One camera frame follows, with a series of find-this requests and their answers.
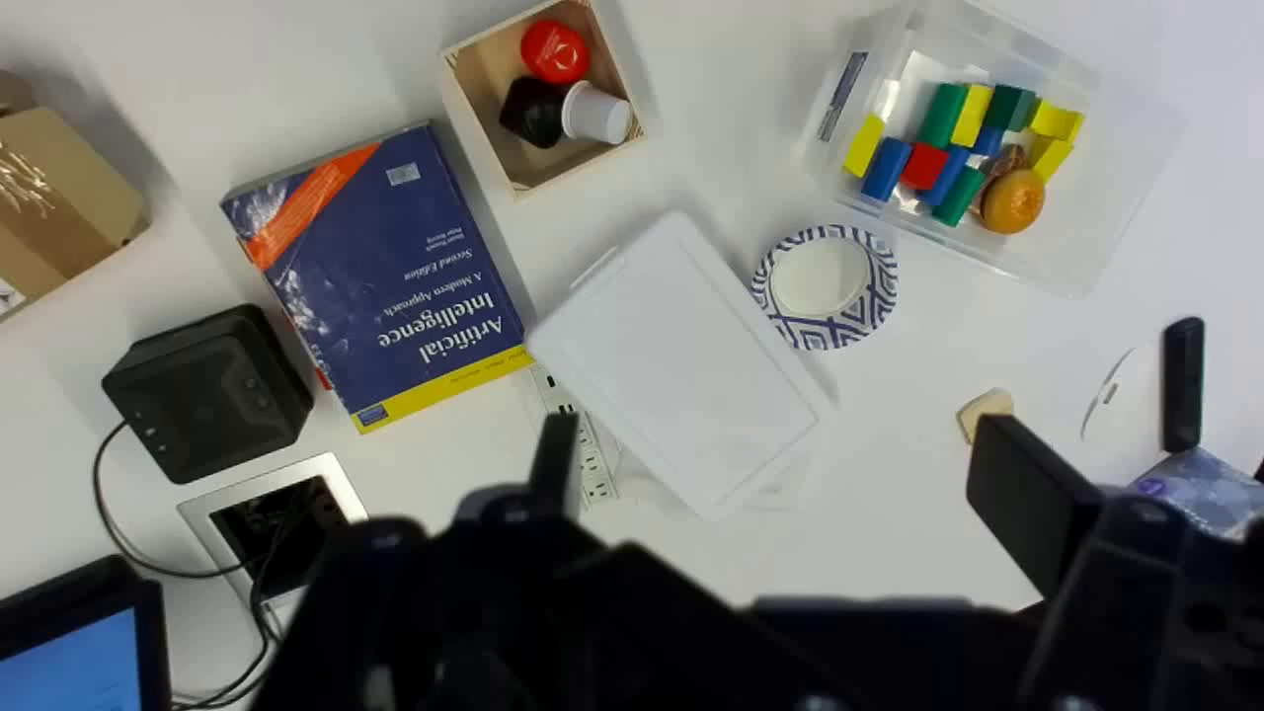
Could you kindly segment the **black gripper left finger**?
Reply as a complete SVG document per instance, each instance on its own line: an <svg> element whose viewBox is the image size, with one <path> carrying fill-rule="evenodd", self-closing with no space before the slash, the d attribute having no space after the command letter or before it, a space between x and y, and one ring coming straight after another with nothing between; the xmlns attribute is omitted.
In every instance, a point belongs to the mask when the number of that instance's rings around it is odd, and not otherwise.
<svg viewBox="0 0 1264 711"><path fill-rule="evenodd" d="M552 409L541 421L536 454L531 467L531 495L541 518L560 518L570 509L570 470L577 451L582 418L571 409Z"/></svg>

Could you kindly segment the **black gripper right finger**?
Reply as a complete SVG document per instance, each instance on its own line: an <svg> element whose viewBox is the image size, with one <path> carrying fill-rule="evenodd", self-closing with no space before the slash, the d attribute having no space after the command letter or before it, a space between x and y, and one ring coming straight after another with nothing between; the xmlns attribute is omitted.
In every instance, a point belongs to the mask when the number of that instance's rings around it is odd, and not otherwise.
<svg viewBox="0 0 1264 711"><path fill-rule="evenodd" d="M1014 414L985 414L968 463L968 507L1020 563L1055 596L1073 563L1103 495Z"/></svg>

